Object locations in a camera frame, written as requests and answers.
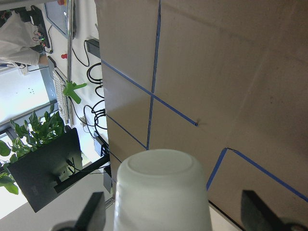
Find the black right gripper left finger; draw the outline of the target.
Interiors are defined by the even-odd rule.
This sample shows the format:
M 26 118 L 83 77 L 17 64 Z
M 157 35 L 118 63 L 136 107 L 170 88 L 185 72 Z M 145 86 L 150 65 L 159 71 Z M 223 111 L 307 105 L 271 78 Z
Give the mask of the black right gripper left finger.
M 106 223 L 104 192 L 94 192 L 77 219 L 75 231 L 103 231 Z

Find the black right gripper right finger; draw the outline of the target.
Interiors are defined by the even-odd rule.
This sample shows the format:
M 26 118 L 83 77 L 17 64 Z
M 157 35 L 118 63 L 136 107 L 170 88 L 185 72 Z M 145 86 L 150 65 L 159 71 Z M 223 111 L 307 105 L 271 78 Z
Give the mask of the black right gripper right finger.
M 281 231 L 283 222 L 252 190 L 243 190 L 241 221 L 246 231 Z

